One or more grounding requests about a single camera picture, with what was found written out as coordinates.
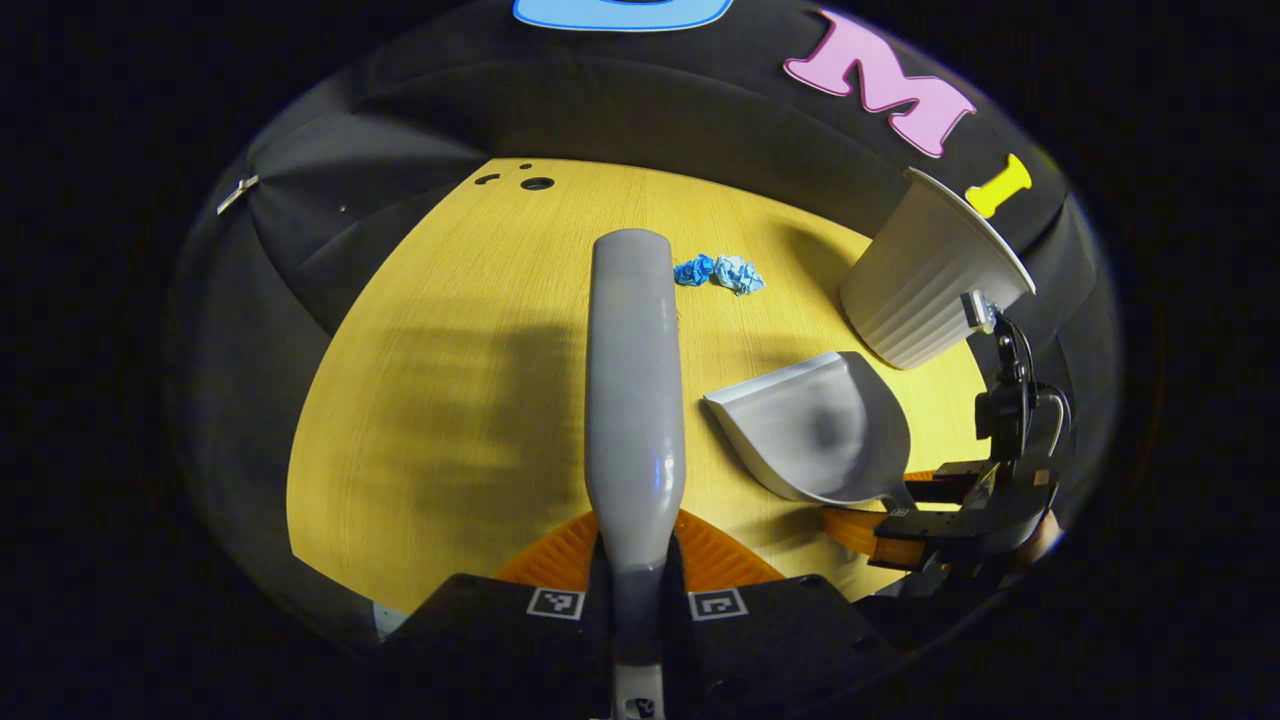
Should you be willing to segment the black backdrop cloth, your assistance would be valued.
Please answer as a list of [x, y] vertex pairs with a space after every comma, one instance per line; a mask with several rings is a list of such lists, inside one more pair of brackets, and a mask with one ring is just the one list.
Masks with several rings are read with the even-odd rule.
[[[520, 22], [513, 0], [452, 0], [424, 26], [285, 106], [211, 184], [178, 254], [165, 329], [166, 413], [195, 506], [260, 591], [325, 635], [374, 642], [372, 605], [306, 568], [285, 537], [285, 461], [323, 352], [411, 225], [485, 160], [608, 161], [714, 181], [877, 231], [913, 164], [952, 187], [1029, 152], [1046, 182], [995, 218], [1037, 295], [1012, 319], [1074, 427], [1055, 460], [1070, 525], [1117, 420], [1123, 340], [1103, 245], [1027, 123], [920, 49], [910, 76], [975, 104], [928, 159], [855, 100], [806, 88], [785, 58], [818, 44], [814, 4], [733, 0], [696, 29], [603, 33]], [[259, 184], [221, 217], [241, 178]]]

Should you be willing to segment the white ribbed garbage bin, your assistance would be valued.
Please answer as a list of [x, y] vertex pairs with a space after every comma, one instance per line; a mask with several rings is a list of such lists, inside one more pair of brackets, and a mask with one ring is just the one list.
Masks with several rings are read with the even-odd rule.
[[1037, 292], [1021, 259], [965, 200], [923, 170], [908, 186], [838, 287], [847, 323], [882, 363], [920, 366], [995, 311]]

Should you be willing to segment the grey dustpan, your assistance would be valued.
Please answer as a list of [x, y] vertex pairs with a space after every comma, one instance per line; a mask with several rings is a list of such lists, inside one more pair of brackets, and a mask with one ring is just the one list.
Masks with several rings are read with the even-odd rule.
[[755, 480], [781, 498], [916, 506], [906, 414], [861, 354], [822, 354], [704, 400]]

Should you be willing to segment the light wooden desktop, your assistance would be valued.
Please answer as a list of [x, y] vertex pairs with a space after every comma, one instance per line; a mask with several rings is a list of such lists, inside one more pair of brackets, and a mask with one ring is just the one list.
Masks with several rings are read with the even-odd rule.
[[585, 343], [595, 240], [664, 236], [675, 263], [741, 256], [765, 282], [675, 290], [687, 484], [682, 507], [769, 578], [820, 574], [850, 600], [899, 579], [833, 542], [819, 509], [760, 487], [704, 396], [828, 351], [861, 352], [838, 305], [868, 238], [686, 176], [497, 159], [412, 228], [323, 356], [287, 479], [293, 553], [413, 611], [457, 573], [494, 577], [588, 510]]

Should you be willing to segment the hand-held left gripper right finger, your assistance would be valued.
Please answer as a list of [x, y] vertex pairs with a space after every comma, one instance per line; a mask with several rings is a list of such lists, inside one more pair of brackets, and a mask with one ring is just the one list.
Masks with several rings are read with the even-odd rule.
[[667, 720], [828, 717], [899, 653], [824, 577], [783, 577], [689, 511], [666, 570]]

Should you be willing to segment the small grey broom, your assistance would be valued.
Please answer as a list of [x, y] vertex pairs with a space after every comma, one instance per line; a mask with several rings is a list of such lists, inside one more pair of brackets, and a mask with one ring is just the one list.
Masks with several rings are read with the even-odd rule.
[[585, 486], [611, 571], [614, 720], [667, 720], [662, 585], [686, 487], [673, 269], [653, 231], [593, 245]]

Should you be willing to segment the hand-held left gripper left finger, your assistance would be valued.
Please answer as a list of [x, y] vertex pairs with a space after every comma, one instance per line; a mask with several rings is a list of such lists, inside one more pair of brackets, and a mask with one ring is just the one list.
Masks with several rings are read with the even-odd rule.
[[448, 577], [385, 641], [421, 720], [611, 720], [605, 577], [585, 512], [494, 577]]

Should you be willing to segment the light blue paper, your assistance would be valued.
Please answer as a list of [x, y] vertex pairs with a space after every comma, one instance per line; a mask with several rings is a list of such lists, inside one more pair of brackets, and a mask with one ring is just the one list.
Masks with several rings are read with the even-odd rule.
[[765, 288], [755, 264], [741, 256], [719, 255], [712, 268], [710, 278], [736, 296], [746, 296]]

